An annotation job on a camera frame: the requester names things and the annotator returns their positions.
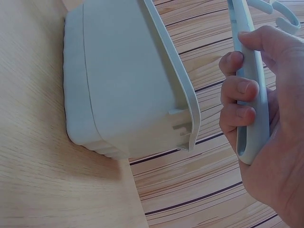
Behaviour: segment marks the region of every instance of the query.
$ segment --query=finger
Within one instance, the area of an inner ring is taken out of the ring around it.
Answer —
[[[218,66],[226,77],[236,75],[236,71],[242,68],[243,58],[241,52],[229,52],[222,57]]]
[[[262,26],[253,32],[242,32],[238,38],[247,48],[264,51],[274,61],[284,56],[285,50],[301,44],[296,37],[268,25]]]
[[[261,52],[261,56],[266,66],[276,75],[278,73],[276,62],[264,51]]]
[[[222,85],[221,102],[223,105],[237,101],[251,102],[259,92],[256,81],[243,77],[230,76]]]
[[[224,134],[229,134],[239,126],[251,125],[255,117],[256,112],[253,107],[240,104],[228,104],[223,107],[220,113],[219,125]]]

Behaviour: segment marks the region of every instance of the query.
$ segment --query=plastic hook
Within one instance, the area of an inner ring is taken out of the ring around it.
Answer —
[[[276,0],[270,0],[269,3],[263,0],[247,0],[247,4],[267,14],[272,14],[273,10],[283,14],[288,20],[279,17],[275,22],[281,30],[289,34],[293,35],[301,28],[301,24],[295,14],[288,7]]]

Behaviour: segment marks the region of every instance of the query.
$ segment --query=light blue plastic handle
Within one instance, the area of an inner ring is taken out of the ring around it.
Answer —
[[[256,118],[252,125],[237,128],[237,155],[242,162],[250,165],[270,136],[264,69],[261,53],[247,49],[238,40],[239,31],[255,30],[246,0],[228,0],[228,7],[234,49],[244,55],[243,68],[237,71],[237,76],[255,80],[259,84],[259,94],[253,102],[238,102],[238,104],[249,105],[256,111]]]

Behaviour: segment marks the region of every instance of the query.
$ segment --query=container lip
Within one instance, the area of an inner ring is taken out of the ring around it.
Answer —
[[[160,39],[162,40],[162,43],[164,45],[164,48],[168,54],[168,57],[171,61],[171,64],[174,68],[174,71],[176,73],[176,76],[180,82],[180,85],[182,87],[182,90],[185,94],[189,112],[191,115],[191,121],[192,121],[192,128],[191,128],[191,134],[189,139],[189,151],[193,151],[195,147],[196,139],[199,135],[200,131],[200,122],[201,122],[201,116],[200,116],[200,106],[199,102],[197,100],[195,90],[192,86],[192,83],[189,79],[188,73],[181,61],[181,58],[174,46],[173,41],[171,40],[171,37],[155,7],[152,0],[144,0],[144,3],[147,7],[147,10],[151,16],[151,19],[155,25],[155,28],[160,36]]]

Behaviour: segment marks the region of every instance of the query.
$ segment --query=wooden surface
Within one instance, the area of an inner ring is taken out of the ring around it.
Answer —
[[[145,228],[127,160],[72,144],[61,0],[0,1],[0,227]]]
[[[304,2],[282,0],[304,22]],[[151,228],[285,228],[269,207],[250,197],[238,161],[219,128],[220,58],[233,50],[226,0],[154,0],[189,73],[201,108],[193,154],[162,152],[130,159]],[[279,13],[251,9],[256,28],[275,25]],[[304,28],[298,33],[304,37]],[[275,87],[265,68],[266,83]]]

